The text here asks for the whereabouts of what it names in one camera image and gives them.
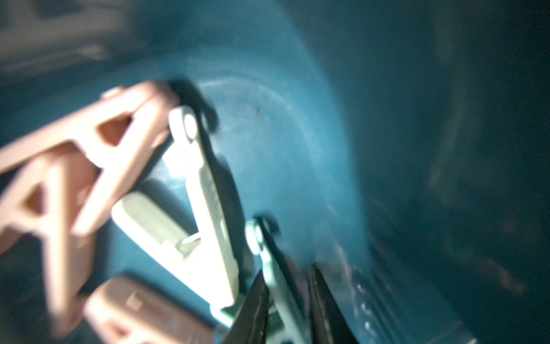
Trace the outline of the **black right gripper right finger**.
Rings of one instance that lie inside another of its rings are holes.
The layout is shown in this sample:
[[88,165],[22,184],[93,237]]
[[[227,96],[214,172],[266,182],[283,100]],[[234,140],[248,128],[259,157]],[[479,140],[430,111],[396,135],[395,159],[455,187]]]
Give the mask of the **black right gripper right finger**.
[[358,344],[316,265],[308,272],[308,291],[312,342]]

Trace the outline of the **mint green clothespin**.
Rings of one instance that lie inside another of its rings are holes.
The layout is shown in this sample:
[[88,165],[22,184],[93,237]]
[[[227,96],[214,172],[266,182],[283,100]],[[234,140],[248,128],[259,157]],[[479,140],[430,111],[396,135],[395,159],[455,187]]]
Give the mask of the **mint green clothespin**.
[[[269,288],[269,316],[265,343],[310,343],[304,301],[294,278],[285,272],[286,260],[276,248],[266,220],[255,218],[246,222],[245,237],[252,254],[262,261],[260,270],[263,271]],[[212,315],[228,328],[228,332],[246,296],[247,294],[238,297],[236,304],[230,308],[211,309]]]

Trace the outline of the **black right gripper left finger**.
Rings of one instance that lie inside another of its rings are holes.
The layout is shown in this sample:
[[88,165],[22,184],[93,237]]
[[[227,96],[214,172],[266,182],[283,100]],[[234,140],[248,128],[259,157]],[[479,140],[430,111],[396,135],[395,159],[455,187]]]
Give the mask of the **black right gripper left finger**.
[[265,344],[269,298],[269,288],[260,270],[222,344]]

